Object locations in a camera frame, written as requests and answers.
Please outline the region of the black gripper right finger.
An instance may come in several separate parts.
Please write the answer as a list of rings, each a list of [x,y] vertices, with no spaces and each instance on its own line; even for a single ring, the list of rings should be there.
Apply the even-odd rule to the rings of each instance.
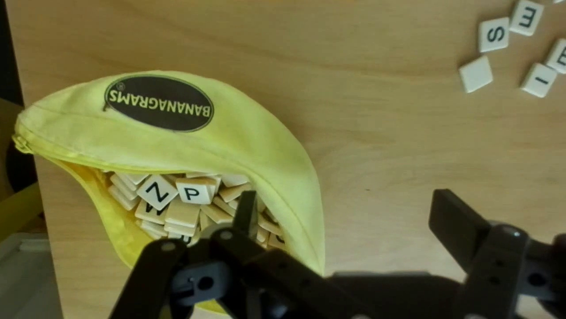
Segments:
[[[452,189],[436,189],[429,227],[459,266],[468,271],[492,225]]]

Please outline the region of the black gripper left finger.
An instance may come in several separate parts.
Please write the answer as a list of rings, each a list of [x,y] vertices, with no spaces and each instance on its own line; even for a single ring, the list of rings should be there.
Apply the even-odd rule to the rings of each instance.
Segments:
[[[257,211],[257,193],[255,191],[245,191],[241,195],[234,227],[247,234],[250,239],[257,237],[259,228],[259,211]]]

